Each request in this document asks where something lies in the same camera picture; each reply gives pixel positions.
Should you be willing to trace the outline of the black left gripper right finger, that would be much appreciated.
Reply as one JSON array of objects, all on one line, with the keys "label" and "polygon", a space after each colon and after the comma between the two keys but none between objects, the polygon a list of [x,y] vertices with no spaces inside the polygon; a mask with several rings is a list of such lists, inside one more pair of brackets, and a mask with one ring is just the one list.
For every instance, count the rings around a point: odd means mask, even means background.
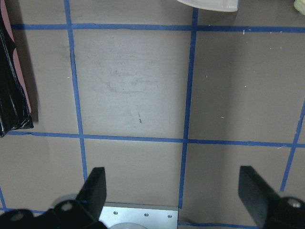
[{"label": "black left gripper right finger", "polygon": [[258,227],[282,227],[278,210],[282,197],[252,166],[239,170],[238,196]]}]

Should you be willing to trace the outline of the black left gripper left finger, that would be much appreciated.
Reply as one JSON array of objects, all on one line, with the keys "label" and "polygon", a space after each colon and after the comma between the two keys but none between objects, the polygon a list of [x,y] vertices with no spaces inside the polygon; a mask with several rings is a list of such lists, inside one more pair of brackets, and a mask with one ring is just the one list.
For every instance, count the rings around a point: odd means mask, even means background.
[{"label": "black left gripper left finger", "polygon": [[105,168],[94,167],[76,196],[76,200],[95,219],[99,220],[105,204]]}]

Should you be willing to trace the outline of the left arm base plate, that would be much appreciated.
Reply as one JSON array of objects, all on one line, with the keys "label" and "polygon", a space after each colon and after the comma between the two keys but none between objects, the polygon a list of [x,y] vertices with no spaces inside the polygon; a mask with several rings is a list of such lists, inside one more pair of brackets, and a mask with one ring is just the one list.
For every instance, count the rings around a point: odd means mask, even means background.
[{"label": "left arm base plate", "polygon": [[176,229],[178,208],[108,202],[99,220],[109,229]]}]

